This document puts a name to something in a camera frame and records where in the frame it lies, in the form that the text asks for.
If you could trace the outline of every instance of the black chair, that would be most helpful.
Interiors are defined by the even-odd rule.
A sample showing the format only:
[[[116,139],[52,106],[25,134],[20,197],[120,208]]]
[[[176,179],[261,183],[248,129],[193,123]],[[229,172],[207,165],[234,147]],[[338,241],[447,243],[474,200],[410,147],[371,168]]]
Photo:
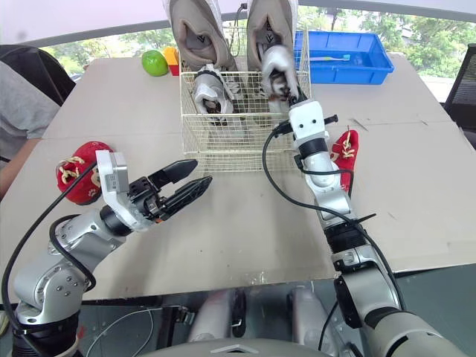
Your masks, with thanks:
[[[468,45],[463,64],[443,105],[476,149],[476,44]]]

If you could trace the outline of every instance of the toothbrush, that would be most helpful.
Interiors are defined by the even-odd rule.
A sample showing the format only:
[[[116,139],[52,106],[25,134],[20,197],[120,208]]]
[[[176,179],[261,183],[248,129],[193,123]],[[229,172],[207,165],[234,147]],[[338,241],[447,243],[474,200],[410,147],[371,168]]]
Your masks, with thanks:
[[[309,60],[311,61],[350,61],[350,55],[345,54],[342,58],[330,57],[330,56],[311,57],[309,58]]]

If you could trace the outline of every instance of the black cable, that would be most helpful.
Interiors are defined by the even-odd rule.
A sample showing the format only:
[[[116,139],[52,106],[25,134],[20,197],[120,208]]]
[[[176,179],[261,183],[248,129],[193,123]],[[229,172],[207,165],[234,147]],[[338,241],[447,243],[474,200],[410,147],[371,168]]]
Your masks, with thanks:
[[[237,14],[235,15],[235,21],[234,21],[233,31],[231,32],[231,39],[230,39],[229,48],[230,48],[230,53],[231,53],[231,47],[233,46],[233,41],[234,41],[235,31],[236,31],[238,33],[238,52],[237,52],[237,54],[234,54],[234,55],[231,54],[231,56],[233,56],[233,57],[239,56],[240,43],[239,43],[239,31],[237,30],[237,28],[238,28],[238,18],[239,18],[239,14],[241,13],[241,11],[245,10],[245,9],[246,9],[246,7],[243,7],[243,4],[241,4],[238,7]]]
[[[96,286],[96,278],[94,277],[94,275],[91,273],[91,271],[88,268],[86,268],[78,259],[73,257],[73,255],[69,251],[64,249],[64,247],[58,241],[58,238],[56,235],[56,229],[60,223],[69,221],[70,219],[73,219],[74,217],[78,217],[78,216],[79,214],[70,214],[69,216],[64,216],[54,221],[50,226],[50,241],[51,241],[51,244],[53,244],[53,247],[55,247],[56,250],[59,253],[61,253],[61,255],[63,255],[76,268],[78,268],[86,276],[86,279],[89,280],[89,286],[86,289],[86,291],[88,292],[89,290],[92,290]]]
[[[267,137],[267,139],[266,139],[266,141],[263,145],[263,151],[262,151],[262,155],[261,155],[261,159],[263,161],[263,170],[264,170],[265,175],[268,178],[269,182],[271,183],[271,185],[274,187],[274,189],[284,199],[290,201],[294,205],[304,207],[304,208],[309,208],[311,210],[318,210],[320,212],[330,213],[330,214],[332,214],[332,215],[334,215],[334,216],[336,216],[340,219],[343,219],[346,223],[348,223],[349,225],[352,225],[356,230],[358,230],[359,233],[362,234],[368,240],[370,245],[375,249],[376,253],[379,255],[379,258],[382,261],[382,264],[385,267],[385,270],[387,271],[387,275],[388,275],[390,281],[392,282],[392,284],[395,288],[395,292],[396,292],[397,298],[399,300],[400,308],[402,310],[406,310],[406,305],[405,305],[405,302],[403,300],[402,291],[400,290],[400,287],[399,287],[398,283],[396,282],[395,276],[393,275],[392,269],[391,269],[390,265],[388,264],[388,261],[385,258],[385,255],[382,253],[380,248],[377,246],[377,243],[375,243],[375,241],[372,238],[369,237],[369,235],[367,234],[365,229],[363,229],[357,222],[354,222],[353,220],[351,220],[350,218],[346,217],[345,215],[337,212],[336,210],[331,210],[329,208],[325,208],[325,207],[321,207],[321,206],[317,206],[317,205],[309,205],[307,203],[299,202],[299,201],[293,199],[292,197],[289,197],[286,193],[284,193],[283,190],[280,189],[280,187],[276,184],[276,182],[274,182],[273,178],[271,177],[271,174],[269,173],[268,165],[266,163],[266,151],[268,150],[268,145],[271,142],[272,138],[276,135],[279,135],[279,132],[275,128],[271,131],[271,133]]]
[[[18,258],[20,251],[23,249],[25,246],[25,243],[28,241],[30,238],[31,234],[35,231],[35,229],[39,226],[39,224],[45,219],[45,217],[61,202],[62,199],[66,197],[68,193],[73,190],[74,187],[96,166],[96,161],[93,162],[90,166],[86,168],[86,170],[79,175],[74,182],[71,184],[70,187],[68,187],[61,195],[56,198],[51,205],[46,208],[46,210],[36,219],[36,221],[31,225],[31,227],[27,230],[25,235],[20,239],[18,245],[15,247],[13,250],[13,253],[8,260],[7,265],[5,266],[5,270],[3,273],[3,278],[1,280],[1,299],[3,301],[3,306],[5,310],[5,314],[8,317],[8,320],[10,320],[12,326],[14,329],[17,330],[23,330],[20,322],[15,316],[15,312],[13,311],[12,304],[10,302],[10,297],[8,295],[8,282],[10,280],[10,275],[13,270],[13,265],[15,264],[16,259]],[[22,338],[25,340],[25,342],[28,344],[28,346],[39,356],[42,357],[50,357],[50,355],[46,352],[44,352],[40,347],[38,347],[35,343],[35,341],[26,334],[21,335]]]
[[[324,322],[324,326],[322,326],[321,337],[319,338],[319,345],[318,345],[318,350],[319,351],[322,348],[322,342],[324,341],[324,334],[326,333],[327,325],[329,325],[330,318],[332,317],[332,315],[334,315],[334,311],[335,311],[335,309],[337,309],[338,305],[339,305],[339,303],[337,301],[334,302],[334,305],[332,306],[332,308],[331,308],[331,310],[330,310],[330,312],[327,316],[326,322]]]
[[[362,355],[362,352],[360,352],[357,346],[352,342],[347,343],[347,347],[349,348],[349,350],[352,351],[355,357],[364,357],[364,355]]]

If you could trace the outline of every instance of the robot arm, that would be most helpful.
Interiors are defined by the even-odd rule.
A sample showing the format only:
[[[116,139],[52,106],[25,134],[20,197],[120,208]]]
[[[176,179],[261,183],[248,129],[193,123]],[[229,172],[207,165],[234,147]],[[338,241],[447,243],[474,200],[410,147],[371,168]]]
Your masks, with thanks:
[[[291,106],[289,123],[304,172],[338,168],[330,160],[322,108],[314,100]],[[352,328],[362,328],[373,356],[464,356],[420,317],[400,306],[396,288],[369,236],[356,219],[340,174],[305,174],[318,206],[321,227],[332,250],[332,264],[340,274],[334,281],[342,315]]]
[[[207,190],[210,176],[187,183],[171,197],[158,195],[164,185],[189,176],[196,165],[195,160],[177,161],[129,185],[122,154],[97,152],[107,205],[101,210],[56,221],[50,229],[51,240],[56,244],[50,242],[48,249],[16,276],[14,289],[20,299],[16,317],[23,330],[15,331],[13,357],[35,356],[25,354],[31,351],[21,334],[31,334],[50,356],[69,350],[74,353],[83,293],[95,284],[92,272],[125,243],[127,235],[169,219]]]

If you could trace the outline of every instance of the window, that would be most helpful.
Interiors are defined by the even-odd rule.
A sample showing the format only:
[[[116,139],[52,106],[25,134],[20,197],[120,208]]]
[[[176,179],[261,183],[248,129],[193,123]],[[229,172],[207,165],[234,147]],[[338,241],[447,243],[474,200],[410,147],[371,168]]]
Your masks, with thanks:
[[[476,42],[476,24],[396,13],[300,6],[299,28],[374,32],[386,51],[402,52],[439,101],[444,101],[460,68],[467,45]],[[149,49],[175,45],[169,28],[87,39],[43,48],[79,78],[94,58],[140,56]]]

